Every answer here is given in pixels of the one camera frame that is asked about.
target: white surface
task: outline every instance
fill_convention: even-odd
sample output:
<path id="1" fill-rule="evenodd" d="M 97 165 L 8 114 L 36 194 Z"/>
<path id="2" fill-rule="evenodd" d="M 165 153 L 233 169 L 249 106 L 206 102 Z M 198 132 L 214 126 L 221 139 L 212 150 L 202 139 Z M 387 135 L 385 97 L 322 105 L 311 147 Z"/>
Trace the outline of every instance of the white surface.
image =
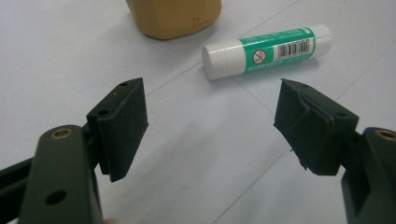
<path id="1" fill-rule="evenodd" d="M 202 48 L 202 67 L 207 79 L 215 80 L 245 72 L 247 58 L 240 40 L 234 39 Z"/>
<path id="2" fill-rule="evenodd" d="M 308 27 L 315 34 L 315 51 L 311 58 L 325 55 L 332 47 L 332 31 L 325 24 L 315 24 Z"/>
<path id="3" fill-rule="evenodd" d="M 0 1 L 0 169 L 32 157 L 48 129 L 142 77 L 150 126 L 128 176 L 99 175 L 120 223 L 346 223 L 340 177 L 305 172 L 273 127 L 282 77 L 396 130 L 396 2 L 224 0 L 215 25 L 159 41 L 124 1 Z M 208 81 L 202 46 L 324 23 L 325 56 Z"/>

